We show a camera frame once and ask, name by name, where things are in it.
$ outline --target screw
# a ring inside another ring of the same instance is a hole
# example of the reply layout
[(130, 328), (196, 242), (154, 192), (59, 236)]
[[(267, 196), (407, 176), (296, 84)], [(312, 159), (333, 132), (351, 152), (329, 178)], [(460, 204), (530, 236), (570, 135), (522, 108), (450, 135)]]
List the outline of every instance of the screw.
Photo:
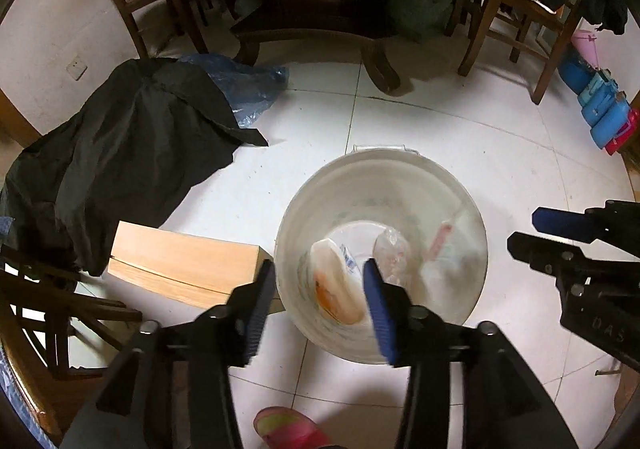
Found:
[(582, 297), (582, 295), (584, 294), (584, 285), (578, 285), (577, 283), (575, 285), (572, 285), (571, 294), (575, 295), (576, 297)]
[(212, 319), (223, 319), (229, 315), (229, 307), (225, 304), (217, 304), (209, 311)]
[(429, 311), (424, 306), (414, 305), (409, 308), (409, 317), (412, 319), (426, 319), (429, 316)]
[(158, 330), (158, 326), (160, 323), (158, 321), (145, 321), (140, 324), (140, 333), (141, 334), (152, 334), (156, 330)]
[(491, 321), (482, 321), (480, 324), (478, 324), (478, 329), (484, 335), (494, 335), (498, 333), (498, 326), (496, 326), (495, 323), (492, 323)]

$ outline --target white tile floor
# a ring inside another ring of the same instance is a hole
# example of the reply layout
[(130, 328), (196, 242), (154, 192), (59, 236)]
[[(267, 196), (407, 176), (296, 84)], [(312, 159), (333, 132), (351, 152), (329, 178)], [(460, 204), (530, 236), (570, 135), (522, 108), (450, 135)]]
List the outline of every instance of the white tile floor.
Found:
[[(214, 32), (212, 49), (233, 54), (233, 39)], [(607, 198), (631, 200), (633, 193), (622, 159), (596, 148), (575, 95), (559, 77), (536, 107), (527, 89), (537, 80), (539, 63), (523, 55), (512, 64), (506, 45), (488, 40), (470, 75), (459, 77), (466, 44), (462, 28), (452, 38), (423, 45), (389, 40), (389, 60), (403, 79), (396, 97), (373, 86), (349, 45), (264, 45), (260, 63), (290, 66), (290, 89), (255, 124), (270, 147), (240, 148), (233, 165), (194, 187), (164, 228), (257, 243), (273, 253), (287, 204), (322, 165), (353, 145), (418, 150), (464, 184), (487, 228), (487, 280), (467, 323), (487, 319), (500, 325), (556, 400), (581, 449), (591, 449), (613, 414), (617, 379), (594, 376), (610, 366), (610, 357), (560, 327), (554, 281), (513, 261), (506, 238), (513, 231), (532, 232), (530, 215), (538, 206), (584, 210)], [(180, 46), (174, 43), (171, 51)], [(628, 259), (607, 245), (584, 249)], [(199, 312), (109, 275), (86, 288), (120, 297), (164, 324)], [(269, 317), (251, 365), (230, 374), (247, 449), (260, 447), (251, 422), (268, 405), (293, 405), (351, 449), (385, 449), (396, 436), (408, 372), (338, 359), (307, 342), (281, 313)], [(462, 443), (461, 382), (460, 368), (453, 367), (451, 448)]]

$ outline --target plastic bag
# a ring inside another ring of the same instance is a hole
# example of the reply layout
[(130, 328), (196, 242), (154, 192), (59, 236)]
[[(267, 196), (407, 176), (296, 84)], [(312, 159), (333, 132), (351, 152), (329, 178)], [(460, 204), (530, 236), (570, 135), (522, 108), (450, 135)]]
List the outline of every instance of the plastic bag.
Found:
[(197, 64), (216, 83), (234, 112), (240, 127), (250, 127), (287, 89), (289, 70), (246, 66), (219, 54), (194, 54), (178, 61)]
[(410, 289), (416, 259), (411, 245), (396, 229), (387, 228), (376, 238), (373, 259), (385, 283)]

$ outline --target pink container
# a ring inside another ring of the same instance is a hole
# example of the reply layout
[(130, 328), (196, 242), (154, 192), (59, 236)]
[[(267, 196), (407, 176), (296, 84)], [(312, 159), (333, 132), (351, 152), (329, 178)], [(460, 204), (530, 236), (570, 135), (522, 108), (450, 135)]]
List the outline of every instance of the pink container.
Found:
[(616, 133), (615, 137), (609, 140), (607, 145), (604, 146), (607, 153), (612, 155), (622, 147), (623, 143), (625, 143), (638, 128), (638, 120), (640, 120), (640, 111), (632, 108), (631, 111), (629, 111), (628, 122), (626, 122)]
[(598, 63), (596, 39), (596, 34), (590, 30), (576, 30), (571, 36), (571, 43), (585, 61), (596, 70), (599, 70), (600, 63)]

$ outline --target white wall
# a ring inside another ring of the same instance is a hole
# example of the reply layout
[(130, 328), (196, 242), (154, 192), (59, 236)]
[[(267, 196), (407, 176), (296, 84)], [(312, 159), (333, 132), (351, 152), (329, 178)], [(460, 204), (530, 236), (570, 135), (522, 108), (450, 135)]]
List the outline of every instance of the white wall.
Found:
[[(593, 29), (587, 22), (582, 22), (584, 29)], [(608, 68), (618, 82), (620, 89), (626, 92), (631, 100), (640, 90), (640, 28), (629, 14), (625, 33), (615, 35), (609, 30), (596, 32), (596, 49), (600, 67)]]
[[(165, 16), (164, 6), (154, 12)], [(141, 21), (144, 27), (145, 14)], [(111, 0), (15, 0), (0, 24), (0, 49), (0, 86), (41, 133), (68, 120), (114, 67), (138, 56)], [(79, 80), (65, 70), (76, 55), (87, 65)]]

